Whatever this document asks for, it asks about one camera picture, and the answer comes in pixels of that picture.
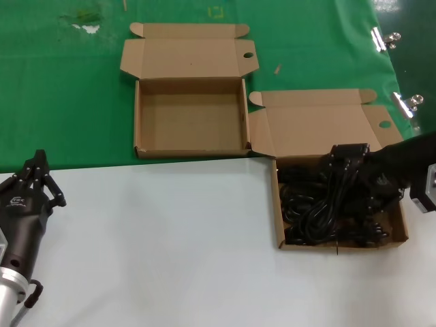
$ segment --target small paper scrap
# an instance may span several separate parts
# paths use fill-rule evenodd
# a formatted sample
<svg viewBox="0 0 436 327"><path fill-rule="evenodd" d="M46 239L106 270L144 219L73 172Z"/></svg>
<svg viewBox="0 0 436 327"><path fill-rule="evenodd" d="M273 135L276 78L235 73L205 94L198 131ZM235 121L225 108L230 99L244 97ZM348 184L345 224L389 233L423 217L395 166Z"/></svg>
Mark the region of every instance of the small paper scrap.
<svg viewBox="0 0 436 327"><path fill-rule="evenodd" d="M72 24L72 26L77 29L84 29L88 34L96 34L100 28L100 25L95 25L95 26L82 25L82 27L80 27L77 24Z"/></svg>
<svg viewBox="0 0 436 327"><path fill-rule="evenodd" d="M277 68L274 71L274 74L278 75L281 69L281 63L277 66Z"/></svg>

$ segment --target power cord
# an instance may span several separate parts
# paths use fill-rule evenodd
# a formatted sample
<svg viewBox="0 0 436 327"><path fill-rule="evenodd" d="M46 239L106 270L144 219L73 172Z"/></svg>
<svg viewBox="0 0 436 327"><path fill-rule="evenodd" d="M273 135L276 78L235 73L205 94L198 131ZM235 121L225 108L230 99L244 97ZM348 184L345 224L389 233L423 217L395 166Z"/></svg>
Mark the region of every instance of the power cord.
<svg viewBox="0 0 436 327"><path fill-rule="evenodd" d="M347 193L355 185L358 166L328 165L326 170L310 171L292 166L278 171L287 244L318 245L331 241L355 242L360 247L379 244L388 237L373 217L341 216Z"/></svg>

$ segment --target cardboard box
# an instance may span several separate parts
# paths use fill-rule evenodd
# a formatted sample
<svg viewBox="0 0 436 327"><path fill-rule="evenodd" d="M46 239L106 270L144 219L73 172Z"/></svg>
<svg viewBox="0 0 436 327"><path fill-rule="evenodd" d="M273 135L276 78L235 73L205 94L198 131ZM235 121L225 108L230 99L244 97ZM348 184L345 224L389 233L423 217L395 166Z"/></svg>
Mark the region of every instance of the cardboard box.
<svg viewBox="0 0 436 327"><path fill-rule="evenodd" d="M130 25L121 70L139 78L134 148L141 158L245 156L242 76L259 68L247 25Z"/></svg>
<svg viewBox="0 0 436 327"><path fill-rule="evenodd" d="M277 246L282 250L313 249L287 245L279 197L277 168L317 164L334 144L369 143L371 151L400 142L401 135L383 106L367 105L377 94L372 90L316 90L252 92L250 101L263 107L249 114L253 151L274 157L271 170ZM389 231L383 248L398 247L408 239L401 205L380 214L377 221ZM327 243L316 248L337 250ZM338 250L363 249L355 244L338 244Z"/></svg>

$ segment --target green mat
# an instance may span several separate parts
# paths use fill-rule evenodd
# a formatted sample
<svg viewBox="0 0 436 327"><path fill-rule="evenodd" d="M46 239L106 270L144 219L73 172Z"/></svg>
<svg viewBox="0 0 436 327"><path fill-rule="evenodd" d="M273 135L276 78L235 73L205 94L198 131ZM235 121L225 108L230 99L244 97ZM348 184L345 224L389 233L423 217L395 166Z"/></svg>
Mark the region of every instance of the green mat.
<svg viewBox="0 0 436 327"><path fill-rule="evenodd" d="M369 0L127 0L126 12L122 0L3 0L0 12L1 172L38 148L54 169L163 162L134 157L134 79L119 63L136 21L246 23L261 67L249 91L375 89L402 135L412 135L390 101L399 87L371 40Z"/></svg>

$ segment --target box lid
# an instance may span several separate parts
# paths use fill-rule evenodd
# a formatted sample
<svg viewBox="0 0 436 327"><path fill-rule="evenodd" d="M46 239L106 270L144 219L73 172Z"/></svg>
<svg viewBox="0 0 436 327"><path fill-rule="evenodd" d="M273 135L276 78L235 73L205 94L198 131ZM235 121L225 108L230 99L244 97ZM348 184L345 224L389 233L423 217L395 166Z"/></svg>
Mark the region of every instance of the box lid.
<svg viewBox="0 0 436 327"><path fill-rule="evenodd" d="M249 114L251 148L273 157L324 155L334 144L369 143L372 151L402 140L373 90L252 92L263 107Z"/></svg>
<svg viewBox="0 0 436 327"><path fill-rule="evenodd" d="M121 70L139 79L241 77L259 68L254 42L244 24L130 25L144 37L126 40Z"/></svg>

